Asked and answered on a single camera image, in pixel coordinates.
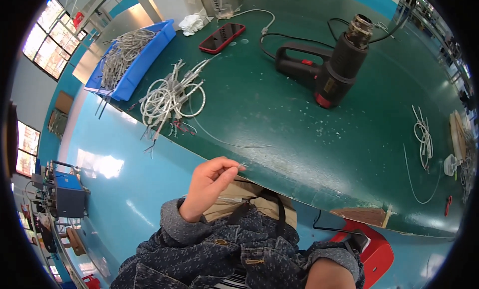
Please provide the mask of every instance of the green workbench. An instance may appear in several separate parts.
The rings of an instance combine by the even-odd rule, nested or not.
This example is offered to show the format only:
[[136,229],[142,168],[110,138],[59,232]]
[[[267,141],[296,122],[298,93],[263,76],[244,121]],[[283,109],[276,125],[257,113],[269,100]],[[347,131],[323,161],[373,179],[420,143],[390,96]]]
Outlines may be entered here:
[[[276,15],[270,32],[330,45],[335,42],[326,21],[332,17],[349,21],[361,13],[373,22],[386,23],[390,29],[394,26],[354,0],[243,0],[243,3],[242,10],[259,8]],[[150,67],[130,101],[118,106],[128,109],[145,95],[153,81],[170,73],[171,64],[180,58],[188,64],[183,73],[210,58],[200,52],[198,45],[226,22],[244,24],[246,31],[235,40],[237,44],[226,47],[201,73],[207,102],[196,118],[222,141],[245,146],[271,144],[271,147],[238,148],[220,143],[202,131],[193,119],[185,122],[196,127],[198,134],[179,133],[177,138],[168,138],[206,159],[224,155],[243,162],[248,165],[248,170],[241,173],[243,177],[317,208],[373,225],[381,225],[390,208],[388,229],[453,237],[463,211],[462,187],[459,181],[444,175],[442,161],[453,153],[449,114],[463,107],[434,56],[415,35],[400,29],[394,34],[400,41],[388,38],[371,44],[356,85],[339,107],[326,110],[316,104],[310,89],[276,72],[273,60],[261,52],[260,32],[270,21],[269,14],[253,11],[228,21],[215,19],[190,37],[178,32]],[[338,22],[333,24],[337,34],[346,29]],[[375,29],[373,37],[383,34]],[[269,36],[264,46],[275,53],[287,41],[291,40]],[[296,56],[321,63],[319,58]],[[201,95],[194,94],[193,109],[200,104]],[[421,107],[424,117],[428,117],[434,143],[429,174],[421,166],[411,104]],[[190,111],[188,105],[183,110]],[[139,107],[130,114],[141,121]],[[166,125],[161,133],[168,136],[170,130]],[[420,201],[429,199],[440,176],[437,191],[427,204],[419,204],[412,194],[403,145]],[[445,217],[449,195],[453,203]]]

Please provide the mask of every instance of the phone case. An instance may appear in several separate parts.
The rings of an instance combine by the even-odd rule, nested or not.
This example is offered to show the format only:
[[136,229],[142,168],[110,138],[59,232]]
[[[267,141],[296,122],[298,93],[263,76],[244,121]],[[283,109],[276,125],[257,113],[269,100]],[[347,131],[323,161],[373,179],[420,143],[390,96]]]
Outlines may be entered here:
[[225,41],[220,47],[218,47],[216,50],[211,50],[211,49],[207,49],[207,48],[204,48],[204,47],[201,47],[201,45],[207,41],[210,36],[212,36],[213,34],[215,34],[217,31],[219,31],[221,28],[219,28],[218,30],[214,31],[210,36],[208,36],[204,41],[202,41],[200,43],[200,50],[203,51],[203,52],[207,52],[207,53],[210,53],[210,54],[218,54],[219,52],[221,52],[222,49],[225,48],[225,46],[229,45],[235,38],[238,37],[238,35],[240,35],[241,33],[243,33],[245,30],[246,30],[246,26],[245,25],[242,25],[242,24],[236,24],[236,25],[239,25],[241,26],[241,29],[238,30],[237,33],[233,34],[233,36],[231,36],[227,41]]

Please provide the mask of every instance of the jacket pocket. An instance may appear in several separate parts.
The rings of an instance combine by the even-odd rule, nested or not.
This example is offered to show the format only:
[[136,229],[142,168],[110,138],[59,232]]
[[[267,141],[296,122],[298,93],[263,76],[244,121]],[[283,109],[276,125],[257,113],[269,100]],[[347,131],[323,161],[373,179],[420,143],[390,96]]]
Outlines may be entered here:
[[187,289],[188,286],[167,274],[149,268],[143,263],[136,264],[135,289]]

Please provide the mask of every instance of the jacket button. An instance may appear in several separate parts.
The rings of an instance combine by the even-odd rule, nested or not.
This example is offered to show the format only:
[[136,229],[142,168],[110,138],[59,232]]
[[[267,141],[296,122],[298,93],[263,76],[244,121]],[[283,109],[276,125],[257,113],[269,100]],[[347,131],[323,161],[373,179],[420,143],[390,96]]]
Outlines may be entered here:
[[223,239],[216,239],[215,242],[216,242],[217,244],[220,244],[220,245],[226,245],[226,244],[228,244],[228,243],[226,242],[226,240],[223,240]]

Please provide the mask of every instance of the red stool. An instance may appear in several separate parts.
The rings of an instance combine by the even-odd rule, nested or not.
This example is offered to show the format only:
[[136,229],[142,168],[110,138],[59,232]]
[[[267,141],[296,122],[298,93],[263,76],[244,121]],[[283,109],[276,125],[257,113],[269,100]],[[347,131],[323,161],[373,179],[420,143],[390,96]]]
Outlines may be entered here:
[[81,278],[83,281],[88,280],[85,282],[88,289],[100,289],[100,281],[97,278],[94,278],[93,275],[89,275],[86,277]]
[[[392,262],[394,261],[394,254],[391,245],[383,235],[374,231],[369,226],[353,220],[345,219],[345,221],[346,225],[343,230],[354,231],[360,229],[371,239],[371,243],[360,255],[361,262],[364,264],[364,289],[368,289],[373,286],[391,267]],[[347,233],[338,232],[331,241],[343,241],[348,235],[349,234]]]

